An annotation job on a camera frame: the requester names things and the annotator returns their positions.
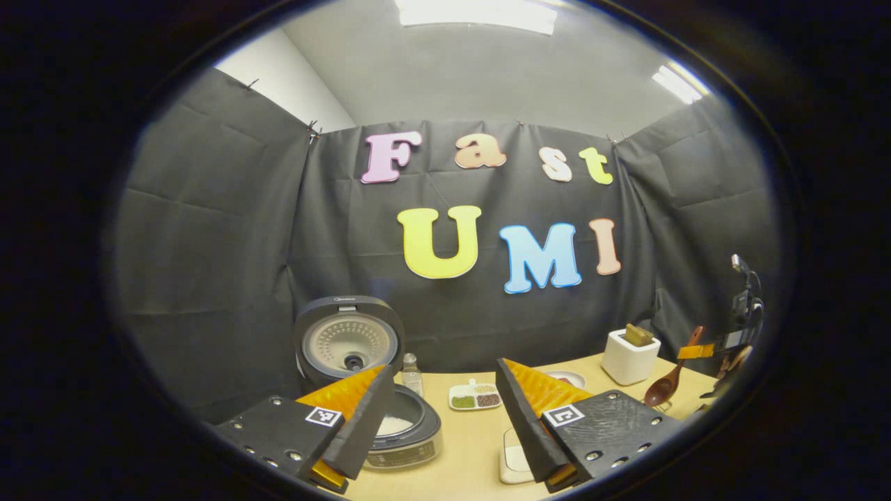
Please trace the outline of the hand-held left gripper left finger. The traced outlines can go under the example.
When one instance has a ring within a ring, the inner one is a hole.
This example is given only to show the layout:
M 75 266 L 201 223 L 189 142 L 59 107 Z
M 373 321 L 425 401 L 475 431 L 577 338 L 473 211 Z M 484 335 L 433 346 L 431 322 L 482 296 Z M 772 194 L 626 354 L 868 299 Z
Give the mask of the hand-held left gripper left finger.
M 378 365 L 298 399 L 270 396 L 213 430 L 265 468 L 343 494 L 391 408 L 394 375 Z

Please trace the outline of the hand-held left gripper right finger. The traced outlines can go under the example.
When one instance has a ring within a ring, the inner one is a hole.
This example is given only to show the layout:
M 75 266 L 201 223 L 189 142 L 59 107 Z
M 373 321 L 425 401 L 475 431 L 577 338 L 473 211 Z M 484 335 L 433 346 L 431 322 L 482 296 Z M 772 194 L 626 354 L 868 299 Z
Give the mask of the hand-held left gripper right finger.
M 496 387 L 534 481 L 550 493 L 607 482 L 682 430 L 623 391 L 592 394 L 506 358 Z

